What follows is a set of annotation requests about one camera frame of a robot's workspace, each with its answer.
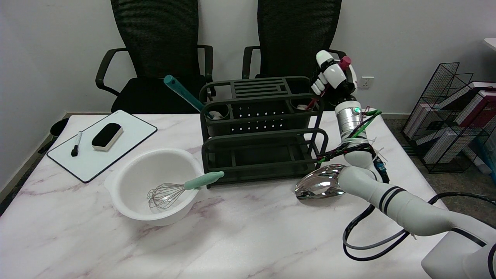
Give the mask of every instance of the metal ladle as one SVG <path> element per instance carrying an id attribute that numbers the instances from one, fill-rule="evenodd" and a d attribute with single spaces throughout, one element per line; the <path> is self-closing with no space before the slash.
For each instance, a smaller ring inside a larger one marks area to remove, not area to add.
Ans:
<path id="1" fill-rule="evenodd" d="M 311 172 L 296 185 L 296 197 L 299 200 L 318 200 L 344 194 L 337 180 L 344 167 L 332 164 Z"/>

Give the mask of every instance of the wire whisk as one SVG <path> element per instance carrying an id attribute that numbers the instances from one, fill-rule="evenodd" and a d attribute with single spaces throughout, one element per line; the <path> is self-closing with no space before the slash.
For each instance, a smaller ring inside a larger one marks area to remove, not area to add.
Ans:
<path id="1" fill-rule="evenodd" d="M 181 196 L 184 191 L 196 189 L 203 185 L 216 182 L 219 178 L 224 177 L 224 172 L 209 172 L 193 180 L 181 184 L 163 183 L 154 189 L 148 191 L 148 206 L 150 208 L 168 209 Z"/>

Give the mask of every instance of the black office chair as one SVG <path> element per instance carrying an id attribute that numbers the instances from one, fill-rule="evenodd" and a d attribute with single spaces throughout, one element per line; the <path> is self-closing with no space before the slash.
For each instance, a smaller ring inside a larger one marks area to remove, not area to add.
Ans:
<path id="1" fill-rule="evenodd" d="M 341 0 L 258 0 L 260 46 L 246 47 L 243 78 L 249 78 L 251 54 L 260 49 L 258 77 L 304 75 L 312 78 L 315 55 L 329 49 L 339 19 Z M 289 84 L 294 93 L 308 84 Z"/>
<path id="2" fill-rule="evenodd" d="M 107 51 L 98 69 L 96 85 L 117 96 L 112 112 L 198 113 L 163 83 L 163 78 L 171 74 L 198 98 L 200 89 L 212 81 L 213 49 L 198 45 L 197 0 L 111 0 L 111 3 L 126 47 Z M 200 75 L 198 48 L 205 51 L 205 76 Z M 137 76 L 120 93 L 103 83 L 110 61 L 119 51 L 129 52 Z"/>

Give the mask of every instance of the small whiteboard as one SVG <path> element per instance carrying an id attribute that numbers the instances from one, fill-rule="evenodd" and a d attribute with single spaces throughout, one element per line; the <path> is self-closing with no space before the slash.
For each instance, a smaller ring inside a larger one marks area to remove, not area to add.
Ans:
<path id="1" fill-rule="evenodd" d="M 109 151 L 94 150 L 91 141 L 108 123 L 123 128 Z M 50 150 L 47 156 L 83 183 L 88 183 L 157 131 L 157 127 L 118 110 L 82 131 L 79 154 L 70 155 L 76 135 Z"/>

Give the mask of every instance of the power outlet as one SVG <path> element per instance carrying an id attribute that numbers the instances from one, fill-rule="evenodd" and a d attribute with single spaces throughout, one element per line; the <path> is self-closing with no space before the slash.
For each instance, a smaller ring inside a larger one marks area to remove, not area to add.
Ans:
<path id="1" fill-rule="evenodd" d="M 373 84 L 373 76 L 362 76 L 358 82 L 358 88 L 371 88 Z"/>

